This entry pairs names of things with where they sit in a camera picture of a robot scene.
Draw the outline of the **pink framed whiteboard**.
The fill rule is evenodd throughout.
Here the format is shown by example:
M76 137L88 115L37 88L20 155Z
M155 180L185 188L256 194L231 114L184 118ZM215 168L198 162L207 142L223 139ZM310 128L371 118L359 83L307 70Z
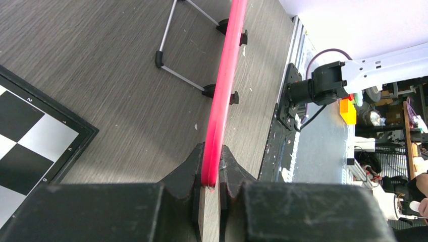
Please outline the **pink framed whiteboard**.
M217 182L246 7L245 0L232 1L203 151L201 184L206 187Z

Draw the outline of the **operator hand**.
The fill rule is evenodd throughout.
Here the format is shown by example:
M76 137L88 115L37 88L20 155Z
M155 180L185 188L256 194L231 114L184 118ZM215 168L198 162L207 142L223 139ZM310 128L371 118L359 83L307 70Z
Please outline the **operator hand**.
M420 201L418 206L418 212L422 217L428 217L428 198L424 198Z

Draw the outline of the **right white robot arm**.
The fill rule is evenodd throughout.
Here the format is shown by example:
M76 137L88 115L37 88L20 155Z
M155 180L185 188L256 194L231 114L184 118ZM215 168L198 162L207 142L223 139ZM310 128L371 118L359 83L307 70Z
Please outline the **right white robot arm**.
M362 106L365 89L427 76L427 43L382 55L334 62L316 68L311 77L287 85L293 104L329 105L354 95Z

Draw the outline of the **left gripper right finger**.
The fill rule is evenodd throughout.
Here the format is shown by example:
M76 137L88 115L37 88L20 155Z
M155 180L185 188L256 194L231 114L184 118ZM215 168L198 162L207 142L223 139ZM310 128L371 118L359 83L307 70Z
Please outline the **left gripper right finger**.
M222 147L220 241L395 241L373 195L349 185L258 181Z

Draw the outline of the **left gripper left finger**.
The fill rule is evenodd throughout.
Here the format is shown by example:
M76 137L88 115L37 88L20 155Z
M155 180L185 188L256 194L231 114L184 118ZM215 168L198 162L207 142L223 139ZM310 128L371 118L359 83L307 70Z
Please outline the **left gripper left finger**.
M203 150L156 183L38 186L1 241L201 241Z

